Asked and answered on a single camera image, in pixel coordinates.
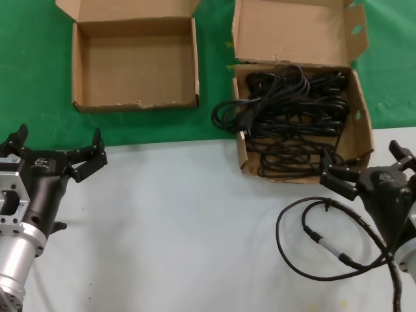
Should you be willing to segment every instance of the cardboard box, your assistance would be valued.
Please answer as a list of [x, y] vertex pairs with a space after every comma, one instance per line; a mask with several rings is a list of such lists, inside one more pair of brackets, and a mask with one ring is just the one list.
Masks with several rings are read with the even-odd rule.
[[[361, 158], [368, 166], [374, 151], [370, 114], [357, 73], [350, 63], [369, 46], [363, 5], [353, 0], [236, 0], [233, 22], [235, 54], [257, 64], [237, 65], [234, 93], [246, 99], [245, 77], [256, 70], [278, 72], [288, 63], [300, 65], [306, 75], [332, 70], [347, 74], [350, 83], [343, 94], [351, 114], [337, 152], [344, 159]], [[335, 143], [336, 138], [321, 142]], [[258, 153], [246, 150], [244, 133], [237, 135], [240, 167], [257, 176]], [[318, 183], [319, 177], [269, 179], [284, 183]]]
[[199, 0], [56, 0], [73, 24], [72, 98], [79, 112], [199, 103]]

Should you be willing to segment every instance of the black cable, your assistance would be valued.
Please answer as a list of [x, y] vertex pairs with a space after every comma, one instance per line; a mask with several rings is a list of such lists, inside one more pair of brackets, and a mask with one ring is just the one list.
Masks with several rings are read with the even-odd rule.
[[[338, 257], [338, 259], [343, 262], [345, 265], [348, 265], [354, 269], [356, 269], [356, 271], [351, 272], [351, 273], [347, 273], [347, 274], [342, 274], [339, 276], [333, 276], [333, 277], [328, 277], [328, 278], [323, 278], [323, 277], [318, 277], [318, 276], [313, 276], [310, 274], [307, 274], [305, 272], [302, 272], [301, 270], [299, 270], [298, 268], [296, 268], [287, 258], [287, 256], [285, 255], [283, 248], [281, 247], [281, 242], [280, 242], [280, 223], [281, 223], [281, 219], [283, 218], [283, 215], [290, 209], [292, 209], [293, 207], [304, 203], [304, 202], [309, 202], [309, 201], [316, 201], [314, 203], [312, 203], [311, 205], [309, 205], [303, 215], [302, 215], [302, 226], [304, 228], [304, 231], [311, 237], [311, 239], [313, 239], [316, 243], [323, 245], [323, 247], [325, 247], [326, 249], [328, 249], [329, 251], [331, 251], [332, 254], [336, 255]], [[370, 265], [361, 265], [359, 263], [354, 262], [349, 256], [347, 256], [345, 253], [340, 253], [338, 254], [337, 251], [335, 250], [335, 248], [332, 248], [331, 246], [329, 246], [329, 244], [327, 244], [327, 242], [322, 238], [322, 236], [320, 236], [317, 232], [314, 232], [313, 230], [311, 230], [310, 227], [308, 227], [306, 225], [306, 215], [307, 213], [315, 206], [318, 205], [325, 205], [326, 210], [328, 210], [329, 207], [333, 207], [336, 208], [338, 210], [341, 210], [342, 212], [344, 212], [345, 214], [347, 214], [350, 218], [352, 218], [354, 221], [356, 221], [358, 223], [359, 226], [361, 226], [366, 233], [369, 234], [370, 238], [375, 242], [375, 244], [377, 245], [377, 247], [381, 250], [382, 254], [381, 256], [379, 256], [375, 261], [373, 261]], [[393, 288], [394, 288], [394, 293], [393, 293], [393, 311], [394, 312], [400, 312], [401, 311], [401, 306], [400, 306], [400, 299], [402, 296], [402, 282], [400, 280], [400, 275], [398, 273], [398, 268], [395, 265], [393, 256], [391, 255], [390, 251], [391, 251], [391, 247], [394, 245], [394, 243], [398, 240], [398, 238], [400, 237], [402, 233], [402, 230], [400, 230], [396, 235], [396, 239], [393, 240], [393, 242], [391, 244], [389, 244], [387, 247], [385, 246], [385, 244], [383, 243], [383, 240], [376, 234], [376, 232], [368, 225], [368, 223], [366, 223], [366, 221], [364, 221], [364, 219], [362, 219], [361, 216], [359, 216], [356, 212], [354, 212], [351, 208], [345, 206], [344, 204], [335, 201], [335, 200], [331, 200], [329, 198], [322, 198], [322, 197], [310, 197], [310, 198], [304, 198], [302, 200], [298, 200], [294, 203], [292, 203], [291, 205], [287, 206], [286, 208], [284, 208], [284, 210], [282, 210], [282, 212], [279, 214], [278, 220], [276, 222], [276, 242], [279, 248], [279, 252], [283, 258], [283, 260], [287, 263], [287, 265], [294, 270], [296, 273], [298, 273], [299, 275], [308, 278], [310, 280], [314, 280], [314, 281], [338, 281], [338, 280], [344, 280], [346, 278], [352, 278], [354, 276], [358, 276], [361, 274], [364, 274], [366, 272], [368, 272], [369, 270], [372, 270], [374, 268], [378, 268], [381, 267], [382, 265], [387, 264], [390, 270], [390, 275], [391, 275], [391, 279], [393, 281]]]
[[[356, 163], [336, 153], [350, 114], [341, 97], [347, 83], [339, 71], [306, 77], [294, 65], [277, 74], [255, 71], [246, 77], [250, 97], [217, 105], [211, 119], [227, 132], [247, 133], [247, 151], [260, 154], [259, 176], [319, 176], [323, 148], [334, 164]], [[333, 137], [336, 143], [322, 143], [317, 137]]]

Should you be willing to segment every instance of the black wire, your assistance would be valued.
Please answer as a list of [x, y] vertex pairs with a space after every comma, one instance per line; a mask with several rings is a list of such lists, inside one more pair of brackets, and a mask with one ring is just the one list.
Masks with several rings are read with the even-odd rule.
[[[211, 119], [227, 132], [248, 133], [247, 151], [260, 154], [259, 176], [319, 176], [323, 148], [334, 164], [346, 164], [336, 151], [350, 114], [341, 97], [347, 83], [339, 71], [308, 78], [299, 66], [277, 74], [255, 71], [246, 78], [250, 97], [217, 105]], [[324, 144], [317, 137], [337, 139]]]
[[[342, 274], [342, 275], [338, 275], [338, 276], [333, 276], [333, 277], [328, 277], [328, 278], [323, 278], [323, 277], [318, 277], [318, 276], [313, 276], [310, 274], [307, 274], [305, 272], [302, 272], [301, 270], [299, 270], [298, 268], [296, 268], [287, 258], [287, 256], [285, 255], [283, 248], [281, 247], [281, 242], [280, 242], [280, 223], [281, 223], [281, 219], [283, 218], [283, 215], [290, 209], [292, 209], [293, 207], [304, 203], [304, 202], [309, 202], [309, 201], [313, 201], [315, 200], [315, 203], [312, 203], [311, 205], [309, 205], [303, 215], [302, 215], [302, 225], [304, 227], [304, 230], [307, 231], [306, 229], [309, 229], [309, 227], [306, 225], [306, 215], [307, 213], [315, 206], [317, 205], [321, 205], [324, 204], [326, 206], [326, 208], [328, 207], [333, 207], [336, 208], [338, 210], [341, 210], [342, 212], [346, 213], [349, 217], [351, 217], [354, 221], [356, 221], [358, 223], [359, 226], [361, 226], [366, 233], [369, 234], [370, 238], [375, 242], [375, 244], [377, 245], [377, 247], [382, 251], [381, 256], [379, 256], [375, 261], [373, 261], [370, 265], [361, 265], [359, 263], [355, 263], [353, 261], [351, 261], [351, 263], [349, 264], [350, 267], [354, 267], [356, 269], [355, 272], [351, 272], [351, 273], [347, 273], [347, 274]], [[344, 204], [335, 201], [335, 200], [331, 200], [329, 198], [322, 198], [322, 197], [310, 197], [310, 198], [304, 198], [302, 200], [298, 200], [294, 203], [292, 203], [291, 205], [287, 206], [286, 208], [284, 208], [284, 210], [282, 210], [282, 212], [279, 214], [278, 220], [276, 222], [276, 242], [279, 248], [279, 252], [283, 258], [283, 260], [287, 263], [287, 265], [294, 270], [296, 273], [298, 273], [299, 275], [308, 278], [310, 280], [314, 280], [314, 281], [338, 281], [338, 280], [344, 280], [346, 278], [352, 278], [354, 276], [358, 276], [361, 274], [364, 274], [366, 272], [368, 272], [369, 270], [372, 270], [374, 268], [378, 268], [382, 265], [387, 264], [389, 267], [389, 271], [390, 271], [390, 275], [391, 275], [391, 279], [393, 281], [393, 288], [394, 288], [394, 293], [393, 293], [393, 311], [394, 312], [401, 312], [401, 306], [400, 306], [400, 299], [402, 296], [402, 282], [400, 280], [400, 275], [398, 273], [398, 268], [395, 265], [393, 256], [391, 255], [390, 251], [392, 246], [395, 244], [395, 242], [398, 240], [398, 238], [400, 237], [401, 233], [402, 233], [402, 229], [396, 234], [396, 239], [393, 240], [393, 242], [391, 244], [389, 244], [387, 247], [385, 246], [385, 244], [383, 243], [383, 240], [377, 235], [377, 233], [368, 225], [368, 223], [366, 223], [366, 221], [364, 221], [364, 219], [362, 219], [361, 216], [359, 216], [357, 213], [355, 213], [351, 208], [345, 206]]]

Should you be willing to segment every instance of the robotic arm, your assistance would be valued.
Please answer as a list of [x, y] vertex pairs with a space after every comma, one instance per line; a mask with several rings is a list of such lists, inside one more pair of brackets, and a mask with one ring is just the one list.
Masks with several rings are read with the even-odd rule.
[[[20, 310], [34, 259], [50, 234], [66, 229], [55, 222], [70, 178], [77, 183], [107, 164], [101, 134], [74, 151], [33, 151], [24, 146], [26, 125], [0, 144], [0, 311]], [[77, 168], [73, 165], [83, 163]]]
[[363, 200], [387, 250], [416, 283], [416, 174], [408, 180], [403, 172], [412, 169], [416, 173], [416, 158], [396, 141], [390, 143], [389, 150], [395, 164], [361, 171], [334, 165], [324, 150], [320, 184], [349, 200], [357, 196]]

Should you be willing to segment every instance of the silver metal cylinder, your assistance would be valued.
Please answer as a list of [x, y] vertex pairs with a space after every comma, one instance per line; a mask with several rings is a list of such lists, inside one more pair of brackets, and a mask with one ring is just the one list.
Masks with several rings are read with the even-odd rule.
[[17, 230], [1, 231], [0, 287], [16, 309], [23, 304], [25, 283], [34, 258], [43, 253], [45, 246], [45, 235], [30, 224], [21, 223]]
[[416, 283], [416, 239], [409, 240], [396, 251], [395, 262], [401, 271], [409, 273]]

